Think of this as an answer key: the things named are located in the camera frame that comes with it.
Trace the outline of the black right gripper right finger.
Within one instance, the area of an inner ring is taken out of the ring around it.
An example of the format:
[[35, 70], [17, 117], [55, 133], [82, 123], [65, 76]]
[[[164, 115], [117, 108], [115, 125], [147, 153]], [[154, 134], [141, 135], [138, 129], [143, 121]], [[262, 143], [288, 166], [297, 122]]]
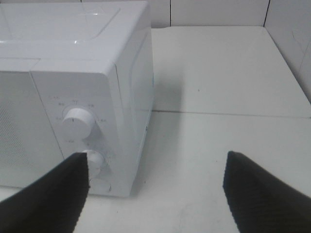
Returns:
[[240, 152], [227, 154], [223, 189], [241, 233], [309, 233], [311, 199]]

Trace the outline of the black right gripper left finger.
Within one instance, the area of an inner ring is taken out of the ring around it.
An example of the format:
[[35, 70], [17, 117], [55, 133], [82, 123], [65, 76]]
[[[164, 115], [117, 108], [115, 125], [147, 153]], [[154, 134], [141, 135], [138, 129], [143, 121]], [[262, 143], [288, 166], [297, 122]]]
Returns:
[[89, 192], [87, 154], [74, 153], [0, 203], [2, 233], [71, 233]]

